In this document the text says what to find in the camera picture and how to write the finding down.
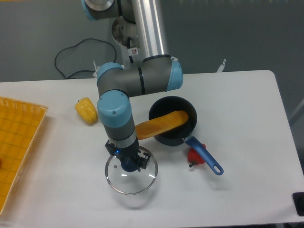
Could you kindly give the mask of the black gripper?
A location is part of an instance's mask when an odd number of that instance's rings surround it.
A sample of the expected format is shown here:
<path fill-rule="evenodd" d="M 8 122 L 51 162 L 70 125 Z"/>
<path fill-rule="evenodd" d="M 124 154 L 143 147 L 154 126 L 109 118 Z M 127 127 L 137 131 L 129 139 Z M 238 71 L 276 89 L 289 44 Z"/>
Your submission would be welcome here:
<path fill-rule="evenodd" d="M 131 145 L 127 147 L 117 147 L 114 143 L 107 142 L 105 147 L 111 156 L 115 156 L 119 159 L 121 164 L 126 164 L 127 162 L 134 163 L 138 166 L 138 171 L 146 169 L 149 165 L 151 155 L 147 152 L 140 152 L 139 142 L 136 139 Z"/>

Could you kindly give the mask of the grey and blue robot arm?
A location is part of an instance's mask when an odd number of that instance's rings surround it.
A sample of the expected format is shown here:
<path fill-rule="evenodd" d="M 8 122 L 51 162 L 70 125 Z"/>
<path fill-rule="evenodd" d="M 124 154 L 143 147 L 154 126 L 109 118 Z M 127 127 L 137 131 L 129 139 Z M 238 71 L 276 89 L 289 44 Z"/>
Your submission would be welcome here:
<path fill-rule="evenodd" d="M 108 152 L 120 160 L 124 171 L 145 169 L 150 156 L 141 155 L 130 97 L 179 89 L 183 73 L 179 61 L 168 52 L 158 0 L 84 0 L 92 20 L 121 16 L 136 27 L 142 64 L 127 68 L 109 62 L 97 71 L 98 115 L 109 138 Z"/>

